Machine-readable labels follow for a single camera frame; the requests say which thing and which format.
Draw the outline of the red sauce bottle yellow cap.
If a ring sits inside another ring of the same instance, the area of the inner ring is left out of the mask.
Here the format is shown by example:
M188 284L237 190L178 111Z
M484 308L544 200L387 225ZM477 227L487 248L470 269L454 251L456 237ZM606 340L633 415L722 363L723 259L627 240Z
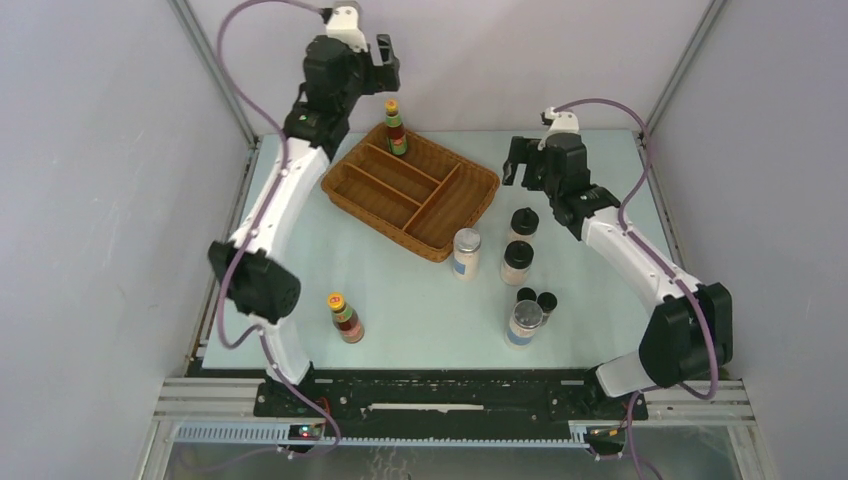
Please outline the red sauce bottle yellow cap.
M396 99L387 99L385 106L385 125L389 151L396 156L407 152L406 130L399 111Z

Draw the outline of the clear-lid white spice jar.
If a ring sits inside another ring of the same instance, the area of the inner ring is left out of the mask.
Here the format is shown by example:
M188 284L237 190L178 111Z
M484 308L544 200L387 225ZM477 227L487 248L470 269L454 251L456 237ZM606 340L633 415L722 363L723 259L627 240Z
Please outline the clear-lid white spice jar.
M474 279L479 271L482 238L474 228L462 228L453 238L453 273L463 281Z

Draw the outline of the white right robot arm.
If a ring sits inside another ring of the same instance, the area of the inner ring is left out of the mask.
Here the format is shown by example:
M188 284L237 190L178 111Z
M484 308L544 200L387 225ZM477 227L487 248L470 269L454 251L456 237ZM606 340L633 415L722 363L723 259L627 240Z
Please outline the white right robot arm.
M669 388L701 375L717 380L734 353L733 306L724 285L707 285L658 252L624 215L621 202L592 182L587 160L576 133L515 136L502 182L512 184L518 166L524 166L522 187L543 192L555 220L604 258L650 315L634 352L589 372L583 408L606 418L625 394Z

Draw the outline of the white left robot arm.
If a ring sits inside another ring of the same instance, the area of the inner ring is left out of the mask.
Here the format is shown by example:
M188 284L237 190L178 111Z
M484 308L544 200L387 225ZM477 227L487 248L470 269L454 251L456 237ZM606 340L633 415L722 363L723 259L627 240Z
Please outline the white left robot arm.
M303 70L291 110L275 127L277 150L259 196L229 239L208 248L219 284L219 342L234 350L247 338L226 335L224 308L232 304L249 320L245 333L258 335L268 375L283 383L278 404L297 417L312 411L316 390L303 381L312 362L289 318L301 282L282 256L307 197L350 130L358 100L401 85L400 60L388 34L377 35L373 46L360 34L320 34L306 47Z

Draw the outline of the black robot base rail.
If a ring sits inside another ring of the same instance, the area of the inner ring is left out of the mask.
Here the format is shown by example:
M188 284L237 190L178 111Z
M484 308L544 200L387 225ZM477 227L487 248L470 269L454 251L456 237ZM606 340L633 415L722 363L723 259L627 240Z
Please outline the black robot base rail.
M335 420L346 439L573 440L580 422L648 417L644 399L606 396L583 369L315 369L293 390L266 377L259 418Z

